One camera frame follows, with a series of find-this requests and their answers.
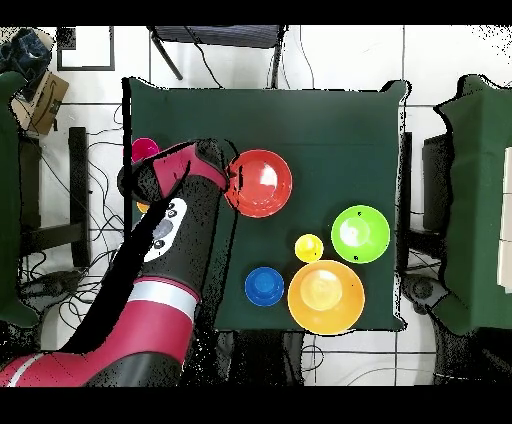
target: green bowl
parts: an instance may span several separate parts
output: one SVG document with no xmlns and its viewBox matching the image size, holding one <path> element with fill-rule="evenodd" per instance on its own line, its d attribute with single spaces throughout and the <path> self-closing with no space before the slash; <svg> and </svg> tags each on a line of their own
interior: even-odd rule
<svg viewBox="0 0 512 424">
<path fill-rule="evenodd" d="M 378 259 L 390 240 L 384 215 L 370 206 L 357 205 L 338 215 L 331 230 L 334 249 L 343 259 L 366 264 Z"/>
</svg>

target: black chair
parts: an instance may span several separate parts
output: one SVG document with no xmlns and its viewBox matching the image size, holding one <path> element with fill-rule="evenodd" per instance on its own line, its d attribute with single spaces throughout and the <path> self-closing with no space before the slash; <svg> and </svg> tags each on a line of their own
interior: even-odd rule
<svg viewBox="0 0 512 424">
<path fill-rule="evenodd" d="M 165 51 L 162 41 L 213 44 L 232 47 L 274 49 L 271 88 L 277 88 L 277 74 L 284 33 L 288 25 L 209 25 L 209 26 L 148 26 L 151 39 L 178 80 L 182 80 L 176 65 Z"/>
</svg>

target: floor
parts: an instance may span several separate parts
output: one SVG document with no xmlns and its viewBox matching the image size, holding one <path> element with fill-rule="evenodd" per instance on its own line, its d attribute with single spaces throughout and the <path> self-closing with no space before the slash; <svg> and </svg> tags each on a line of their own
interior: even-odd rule
<svg viewBox="0 0 512 424">
<path fill-rule="evenodd" d="M 41 28 L 55 35 L 55 28 Z M 137 76 L 161 87 L 215 87 L 199 51 L 193 45 L 167 43 L 165 48 L 184 75 L 177 81 L 149 40 L 145 27 L 114 28 L 115 70 L 57 71 L 54 46 L 50 70 L 69 82 L 69 90 L 57 116 L 58 131 L 41 139 L 43 155 L 62 183 L 69 187 L 67 150 L 68 128 L 85 126 L 91 162 L 108 177 L 107 205 L 123 215 L 122 197 L 115 187 L 122 163 L 121 78 Z M 423 188 L 421 146 L 423 140 L 445 132 L 433 106 L 455 95 L 458 78 L 464 74 L 485 74 L 505 85 L 512 80 L 512 30 L 477 26 L 303 26 L 292 25 L 285 36 L 284 66 L 290 89 L 312 88 L 310 69 L 301 51 L 307 54 L 316 89 L 379 90 L 390 80 L 406 79 L 412 91 L 406 105 L 405 128 L 413 134 L 413 176 L 411 222 L 422 227 Z M 76 51 L 64 51 L 64 66 L 108 66 L 108 27 L 78 27 Z M 225 88 L 267 86 L 272 51 L 203 47 L 214 75 Z M 280 71 L 280 89 L 288 89 Z M 91 167 L 102 188 L 106 178 Z M 69 195 L 48 167 L 41 163 L 42 225 L 69 222 Z M 104 225 L 101 189 L 91 178 L 91 240 L 100 236 Z M 117 228 L 119 222 L 111 221 Z M 122 240 L 118 231 L 103 232 L 91 242 L 92 256 L 115 249 Z M 46 251 L 48 259 L 37 268 L 45 273 L 72 268 L 69 246 Z M 31 255 L 29 267 L 41 260 Z M 411 264 L 421 260 L 411 255 Z M 106 270 L 107 258 L 91 269 L 86 284 L 97 282 Z M 87 306 L 73 302 L 82 312 Z M 78 324 L 74 307 L 61 306 L 62 316 L 71 326 Z M 400 299 L 399 313 L 407 322 L 400 333 L 358 331 L 337 337 L 307 335 L 303 355 L 306 385 L 418 385 L 429 384 L 435 364 L 435 340 L 430 319 L 417 315 L 412 305 Z M 48 314 L 43 329 L 43 348 L 57 349 L 74 329 L 59 317 L 59 308 Z"/>
</svg>

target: red bowl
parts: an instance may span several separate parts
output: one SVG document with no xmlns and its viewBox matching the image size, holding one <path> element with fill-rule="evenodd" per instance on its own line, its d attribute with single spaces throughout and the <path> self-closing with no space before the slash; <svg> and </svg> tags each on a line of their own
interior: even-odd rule
<svg viewBox="0 0 512 424">
<path fill-rule="evenodd" d="M 132 143 L 132 162 L 135 163 L 141 159 L 160 153 L 160 148 L 150 138 L 138 138 Z"/>
<path fill-rule="evenodd" d="M 229 164 L 226 172 L 230 177 L 226 199 L 242 215 L 252 218 L 273 215 L 290 198 L 290 168 L 273 152 L 244 152 Z"/>
</svg>

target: pink cup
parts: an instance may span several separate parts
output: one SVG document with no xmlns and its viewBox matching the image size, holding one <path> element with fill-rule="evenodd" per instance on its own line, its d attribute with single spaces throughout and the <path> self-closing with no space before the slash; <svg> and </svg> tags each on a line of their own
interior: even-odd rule
<svg viewBox="0 0 512 424">
<path fill-rule="evenodd" d="M 160 152 L 158 144 L 150 138 L 138 138 L 132 143 L 132 162 L 146 159 Z"/>
</svg>

